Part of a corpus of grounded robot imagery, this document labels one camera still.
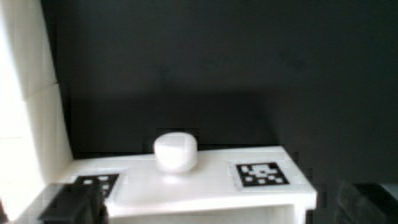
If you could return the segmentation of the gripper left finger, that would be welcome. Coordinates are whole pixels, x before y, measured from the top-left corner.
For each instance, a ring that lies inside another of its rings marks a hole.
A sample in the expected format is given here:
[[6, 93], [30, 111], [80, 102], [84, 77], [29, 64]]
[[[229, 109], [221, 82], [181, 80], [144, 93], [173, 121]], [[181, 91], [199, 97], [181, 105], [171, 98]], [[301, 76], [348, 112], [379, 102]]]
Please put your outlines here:
[[68, 184], [39, 215], [43, 224], [109, 224], [100, 185]]

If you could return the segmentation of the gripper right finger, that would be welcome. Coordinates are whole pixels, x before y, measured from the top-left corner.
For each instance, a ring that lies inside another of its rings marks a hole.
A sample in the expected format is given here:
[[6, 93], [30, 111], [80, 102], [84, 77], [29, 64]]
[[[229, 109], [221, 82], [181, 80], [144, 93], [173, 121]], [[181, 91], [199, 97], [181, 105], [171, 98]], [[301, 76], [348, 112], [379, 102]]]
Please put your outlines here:
[[398, 224], [398, 183], [341, 183], [336, 224]]

